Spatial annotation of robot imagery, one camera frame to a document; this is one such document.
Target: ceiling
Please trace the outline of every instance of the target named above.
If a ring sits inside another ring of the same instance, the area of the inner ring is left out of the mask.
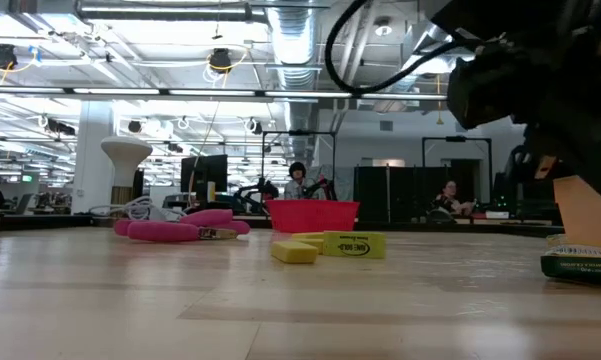
[[[89,3],[101,7],[125,5],[129,6],[130,12],[135,11],[134,8],[172,5],[164,0]],[[196,1],[182,3],[185,1],[178,5],[200,4]],[[218,1],[204,1],[205,6],[214,5],[210,3],[217,5]],[[258,7],[262,1],[251,3],[254,4],[254,12],[259,14],[264,11]],[[318,36],[314,45],[317,55],[309,65],[321,69],[314,90],[335,90],[323,67],[324,43],[334,21],[349,1],[316,0],[312,4],[316,6],[313,11]],[[361,41],[361,34],[369,30],[361,57],[363,65],[358,67],[353,77],[357,84],[370,84],[387,78],[403,66],[408,58],[403,48],[405,34],[410,26],[422,18],[414,1],[377,0],[376,6],[373,19],[363,16],[357,27],[359,35],[356,44]],[[221,8],[208,6],[205,9],[212,13]],[[367,26],[367,23],[373,24],[383,17],[388,21],[391,33],[379,36],[375,32],[377,26]],[[355,30],[347,28],[340,34],[333,51],[336,61],[343,56],[347,34]],[[271,68],[276,64],[271,32],[268,24],[258,22],[130,20],[124,13],[118,19],[81,19],[66,14],[35,18],[27,14],[0,12],[0,44],[15,45],[19,63],[15,68],[17,72],[5,75],[0,71],[0,84],[63,88],[277,89],[280,87],[277,71]],[[215,48],[229,49],[232,63],[239,65],[233,67],[226,78],[214,75],[217,77],[214,81],[206,72],[207,57]],[[31,53],[32,49],[37,51],[37,55]],[[446,75],[420,78],[414,89],[420,93],[445,93]],[[252,182],[259,174],[261,136],[250,131],[253,125],[251,121],[259,122],[265,130],[289,130],[288,114],[285,114],[289,106],[281,101],[221,102],[218,105],[212,101],[146,100],[139,96],[137,100],[114,100],[113,106],[120,121],[119,135],[155,142],[168,139],[174,142],[202,141],[209,131],[209,143],[214,145],[205,146],[202,152],[207,155],[227,153],[230,161],[236,163],[230,168],[236,183]],[[444,125],[436,124],[438,110],[444,110],[444,106],[438,102],[422,101],[409,106],[407,111],[410,112],[386,115],[378,115],[357,105],[351,106],[345,114],[339,136],[372,138],[406,134],[415,136],[430,134],[431,131],[440,134],[455,132],[455,124],[451,119],[445,120]],[[46,171],[42,179],[56,185],[70,182],[75,165],[76,136],[50,133],[43,125],[52,119],[79,132],[80,112],[80,99],[0,95],[0,137],[10,140],[0,142],[0,169],[53,169],[55,164],[63,169]],[[320,111],[317,117],[314,130],[327,129],[332,113]],[[378,122],[386,119],[396,120],[394,130],[389,134],[378,127]],[[142,123],[143,131],[131,133],[131,121]],[[218,146],[219,142],[227,145]],[[278,165],[267,165],[265,172],[282,182],[287,171],[284,164],[290,150],[285,136],[277,139],[277,142],[282,146],[273,146],[268,158],[277,159]],[[154,145],[152,157],[143,164],[148,174],[156,175],[150,177],[152,184],[177,183],[180,158],[200,151],[199,145],[182,144],[181,147],[183,151],[178,153],[169,151],[166,145]],[[156,160],[174,164],[161,165]]]

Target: black cable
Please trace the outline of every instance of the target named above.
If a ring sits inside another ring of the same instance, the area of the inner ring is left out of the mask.
[[[351,5],[349,5],[349,7],[342,13],[340,18],[338,18],[338,20],[335,22],[335,24],[333,25],[333,28],[331,29],[331,32],[329,32],[329,36],[327,37],[327,43],[324,48],[324,63],[327,68],[327,72],[329,73],[329,77],[331,78],[331,80],[333,80],[333,82],[336,85],[338,85],[338,87],[342,91],[345,91],[345,92],[348,92],[351,94],[355,94],[355,95],[369,94],[369,93],[374,93],[374,92],[380,91],[382,89],[385,89],[385,88],[397,83],[398,81],[403,79],[405,76],[411,74],[420,65],[426,63],[427,61],[435,58],[438,55],[441,55],[441,54],[443,54],[449,50],[455,49],[457,47],[476,46],[476,44],[482,43],[482,41],[480,41],[480,40],[462,40],[462,41],[454,41],[454,42],[446,43],[446,44],[441,45],[440,47],[436,48],[435,50],[427,53],[426,55],[422,56],[420,59],[416,60],[413,64],[411,64],[411,66],[409,66],[408,68],[401,70],[397,74],[393,75],[389,79],[387,79],[379,84],[372,85],[372,86],[365,86],[365,87],[355,87],[355,86],[349,85],[346,82],[344,82],[344,80],[342,78],[340,78],[340,75],[338,75],[338,71],[336,70],[336,67],[333,64],[333,58],[332,58],[333,45],[335,44],[338,34],[340,33],[340,31],[342,30],[344,25],[347,23],[347,21],[349,21],[349,19],[353,16],[353,14],[355,14],[356,11],[358,11],[362,6],[364,6],[364,4],[367,3],[367,1],[369,1],[369,0],[354,0],[351,3]]]

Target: exposed ceiling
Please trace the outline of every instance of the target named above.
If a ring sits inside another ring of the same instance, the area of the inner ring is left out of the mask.
[[[50,4],[63,2],[38,0],[30,3],[38,3],[39,9],[48,9]],[[233,16],[231,11],[235,13],[243,11],[242,2],[239,4],[227,1],[224,4],[220,4],[219,1],[173,3],[165,0],[89,1],[82,2],[82,9],[88,6],[97,11],[78,11],[73,15],[67,13],[68,10],[64,10],[66,4],[62,5],[62,8],[54,8],[50,13],[33,15],[0,11],[0,44],[15,45],[19,63],[15,71],[6,75],[0,70],[0,84],[63,88],[277,89],[283,87],[278,70],[274,69],[279,65],[276,59],[281,56],[280,53],[275,53],[276,49],[272,43],[272,32],[275,28],[259,21],[262,18],[271,20],[265,14],[268,14],[269,9],[276,4],[286,6],[304,4],[306,7],[307,2],[250,1],[248,3],[252,5],[253,22],[235,21],[229,18]],[[313,67],[321,70],[318,72],[313,90],[335,89],[326,71],[323,71],[324,43],[333,22],[348,3],[349,1],[315,0],[308,5],[314,7],[309,11],[317,25],[317,37],[313,44],[316,55],[309,64],[305,64],[307,65],[305,68]],[[160,13],[161,7],[175,5],[181,6],[181,9],[197,7],[196,16],[204,16],[206,19],[187,21],[185,18],[189,16],[193,19],[193,15],[184,10],[176,13]],[[125,11],[109,11],[115,6],[127,8]],[[405,37],[416,36],[407,35],[407,31],[422,19],[415,1],[376,0],[376,5],[372,7],[374,7],[372,18],[369,19],[367,16],[372,13],[372,10],[368,9],[366,15],[361,16],[356,28],[349,26],[343,31],[334,48],[334,59],[342,59],[349,33],[355,33],[357,30],[358,37],[351,49],[350,61],[355,58],[353,54],[360,47],[361,62],[353,76],[353,81],[358,84],[376,82],[402,68],[409,57],[409,53],[405,52],[404,48]],[[383,24],[391,29],[389,34],[384,36],[376,34],[378,19],[383,19]],[[368,31],[369,35],[366,46],[361,47],[361,38],[365,31]],[[229,49],[231,62],[239,64],[233,67],[226,77],[214,75],[208,68],[208,56],[213,49],[217,48]],[[288,46],[284,51],[285,56],[292,57],[294,51],[298,49]],[[419,78],[410,90],[431,94],[445,93],[444,72],[448,71],[450,68],[437,71],[442,73],[440,75]],[[145,100],[141,96],[138,96],[137,100],[114,101],[116,116],[120,121],[120,135],[137,136],[146,140],[155,140],[156,143],[165,139],[174,142],[202,141],[213,120],[209,141],[213,145],[205,146],[203,153],[211,155],[226,152],[232,157],[231,161],[236,163],[230,168],[230,172],[236,177],[241,176],[240,181],[243,183],[251,182],[259,174],[259,160],[254,159],[251,165],[242,160],[244,157],[259,157],[261,150],[259,145],[261,136],[254,135],[249,130],[251,121],[259,122],[264,129],[286,131],[293,125],[292,123],[290,125],[288,113],[298,107],[279,101],[222,102],[213,119],[216,105],[211,101]],[[445,120],[444,125],[436,124],[438,110],[444,110],[444,106],[441,107],[438,102],[409,103],[407,111],[410,112],[387,114],[384,115],[385,118],[370,111],[370,108],[359,105],[352,105],[348,110],[339,136],[383,137],[407,134],[416,136],[431,131],[440,134],[455,132],[455,124],[450,119]],[[34,167],[45,169],[48,168],[50,160],[54,159],[57,163],[65,163],[63,166],[66,169],[62,170],[62,176],[49,173],[43,178],[53,183],[70,181],[75,159],[76,137],[50,133],[42,125],[46,125],[48,119],[53,119],[79,132],[80,110],[81,101],[77,99],[0,95],[0,137],[12,140],[0,142],[0,167],[9,170],[22,169],[23,163],[29,163],[37,164]],[[309,120],[309,126],[313,130],[327,129],[332,120],[332,113],[324,111],[315,112],[312,116],[313,120]],[[402,121],[405,118],[409,118],[410,121]],[[378,122],[386,119],[393,121],[391,133],[379,129]],[[153,130],[133,134],[128,130],[131,121],[139,121],[144,124],[144,128]],[[218,146],[219,142],[227,145]],[[278,165],[268,165],[266,172],[268,171],[276,180],[283,181],[286,174],[285,159],[293,157],[293,147],[297,144],[288,141],[285,136],[279,138],[277,142],[281,146],[274,146],[268,156],[278,159],[276,160]],[[143,166],[147,168],[148,174],[155,173],[156,176],[153,178],[155,184],[167,184],[173,180],[177,183],[180,157],[195,155],[200,150],[199,145],[194,144],[183,144],[182,153],[169,151],[167,145],[156,144],[154,147],[153,156]],[[156,163],[158,159],[175,164],[159,165]]]

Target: wooden table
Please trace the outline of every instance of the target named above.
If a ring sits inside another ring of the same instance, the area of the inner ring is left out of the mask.
[[[546,279],[543,239],[387,233],[385,260],[286,265],[283,238],[1,233],[0,359],[601,359],[601,288]]]

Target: pink plastic bin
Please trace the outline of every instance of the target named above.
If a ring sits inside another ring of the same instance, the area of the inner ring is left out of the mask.
[[[357,202],[328,200],[271,200],[273,229],[285,233],[353,231]]]

